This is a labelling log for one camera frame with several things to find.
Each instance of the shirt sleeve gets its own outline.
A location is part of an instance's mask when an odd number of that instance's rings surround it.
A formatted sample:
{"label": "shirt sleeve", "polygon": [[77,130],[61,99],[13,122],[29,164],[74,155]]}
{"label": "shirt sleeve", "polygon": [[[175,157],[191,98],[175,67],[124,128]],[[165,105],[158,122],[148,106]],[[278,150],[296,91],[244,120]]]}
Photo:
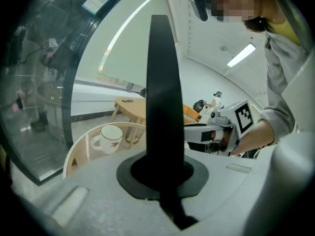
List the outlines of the shirt sleeve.
{"label": "shirt sleeve", "polygon": [[267,58],[268,107],[261,112],[259,121],[265,120],[272,126],[274,141],[268,145],[274,145],[281,137],[293,131],[295,119],[281,96],[287,87],[287,81],[280,60],[271,48],[265,49],[265,56]]}

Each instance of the phone on table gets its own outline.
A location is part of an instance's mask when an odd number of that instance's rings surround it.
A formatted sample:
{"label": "phone on table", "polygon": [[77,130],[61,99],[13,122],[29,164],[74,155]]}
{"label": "phone on table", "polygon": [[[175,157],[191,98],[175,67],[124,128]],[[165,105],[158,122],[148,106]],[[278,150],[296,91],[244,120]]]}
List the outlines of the phone on table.
{"label": "phone on table", "polygon": [[122,100],[122,102],[133,102],[133,100]]}

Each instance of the black base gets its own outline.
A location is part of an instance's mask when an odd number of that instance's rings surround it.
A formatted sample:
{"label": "black base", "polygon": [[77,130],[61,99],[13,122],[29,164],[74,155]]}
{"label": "black base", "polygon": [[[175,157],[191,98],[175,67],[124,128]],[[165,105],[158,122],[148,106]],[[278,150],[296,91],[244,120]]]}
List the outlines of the black base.
{"label": "black base", "polygon": [[[133,197],[138,199],[159,200],[158,188],[147,177],[145,167],[146,151],[122,162],[116,172],[119,184]],[[206,166],[185,156],[184,174],[177,187],[178,197],[187,198],[197,195],[209,178]]]}

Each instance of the mug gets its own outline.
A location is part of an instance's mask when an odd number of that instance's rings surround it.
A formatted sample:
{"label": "mug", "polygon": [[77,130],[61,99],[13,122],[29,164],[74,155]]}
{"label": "mug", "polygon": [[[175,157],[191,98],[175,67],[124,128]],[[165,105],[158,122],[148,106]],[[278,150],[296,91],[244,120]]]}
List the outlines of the mug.
{"label": "mug", "polygon": [[123,132],[119,127],[110,124],[105,125],[100,130],[100,134],[91,140],[91,146],[92,148],[101,150],[109,155],[117,150],[122,141],[122,137]]}

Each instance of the long hair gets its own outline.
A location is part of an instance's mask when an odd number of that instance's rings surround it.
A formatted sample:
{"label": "long hair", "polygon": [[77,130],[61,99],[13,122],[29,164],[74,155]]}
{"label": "long hair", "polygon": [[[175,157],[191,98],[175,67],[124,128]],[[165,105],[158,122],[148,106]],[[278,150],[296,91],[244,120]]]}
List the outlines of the long hair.
{"label": "long hair", "polygon": [[256,17],[249,20],[243,20],[246,29],[253,32],[263,32],[265,31],[266,19],[262,17]]}

